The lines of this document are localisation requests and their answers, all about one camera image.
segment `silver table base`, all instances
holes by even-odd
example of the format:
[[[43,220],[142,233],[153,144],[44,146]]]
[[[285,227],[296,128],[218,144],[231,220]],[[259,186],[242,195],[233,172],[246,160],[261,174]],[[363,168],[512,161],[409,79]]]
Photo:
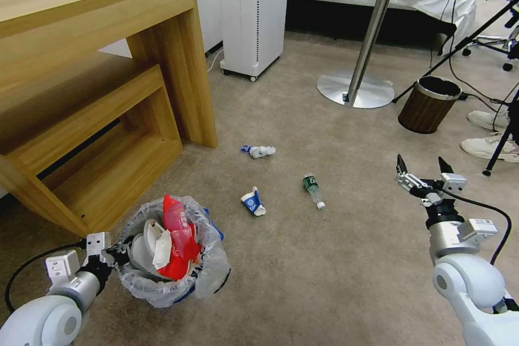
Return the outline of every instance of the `silver table base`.
[[[368,67],[371,48],[377,39],[388,5],[389,0],[377,0],[375,2],[355,70],[353,72],[337,71],[319,77],[317,89],[323,96],[336,103],[355,108],[383,107],[393,100],[395,92],[390,83],[371,76],[364,76]],[[346,102],[343,100],[344,92],[348,94]]]
[[[351,70],[338,70],[333,73],[322,75],[317,80],[317,89],[321,94],[342,105],[344,94],[348,93],[353,72]],[[390,81],[382,81],[370,75],[364,75],[361,87],[353,103],[354,108],[378,108],[389,104],[395,97],[395,91]]]

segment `robotic arm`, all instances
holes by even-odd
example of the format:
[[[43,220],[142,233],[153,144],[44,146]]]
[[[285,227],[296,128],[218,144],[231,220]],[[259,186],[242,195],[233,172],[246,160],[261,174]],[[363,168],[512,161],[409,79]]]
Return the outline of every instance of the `robotic arm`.
[[[497,229],[491,220],[465,220],[458,214],[449,194],[461,192],[467,180],[439,160],[440,179],[427,180],[408,173],[399,155],[395,178],[427,211],[432,282],[460,319],[467,346],[519,345],[519,307],[507,292],[501,273],[474,255]]]
[[[128,261],[124,247],[110,247],[107,232],[86,238],[87,258],[83,266],[80,267],[74,250],[45,260],[52,282],[49,292],[13,312],[0,329],[0,345],[66,346],[72,343],[116,263]]]

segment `wooden table leg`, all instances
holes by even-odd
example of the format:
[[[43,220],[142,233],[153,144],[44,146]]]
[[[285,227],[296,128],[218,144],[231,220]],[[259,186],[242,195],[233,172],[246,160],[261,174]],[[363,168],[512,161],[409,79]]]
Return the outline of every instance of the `wooden table leg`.
[[[183,138],[218,146],[197,8],[127,38],[134,59],[159,63]]]
[[[0,184],[31,211],[59,224],[79,236],[87,236],[87,226],[79,220],[28,169],[8,157],[0,156]]]

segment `brown trash can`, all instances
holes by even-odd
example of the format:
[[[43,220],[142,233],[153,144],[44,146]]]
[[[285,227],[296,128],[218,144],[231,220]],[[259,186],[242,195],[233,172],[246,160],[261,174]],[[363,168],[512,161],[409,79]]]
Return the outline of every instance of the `brown trash can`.
[[[461,88],[441,77],[422,77],[398,116],[398,122],[410,131],[432,134],[461,94]]]

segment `white air purifier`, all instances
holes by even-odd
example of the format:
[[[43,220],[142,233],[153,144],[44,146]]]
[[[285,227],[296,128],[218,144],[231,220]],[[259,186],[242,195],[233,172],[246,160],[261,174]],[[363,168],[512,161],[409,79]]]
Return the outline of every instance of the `white air purifier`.
[[[251,81],[283,52],[287,0],[220,0],[224,59],[220,67]]]

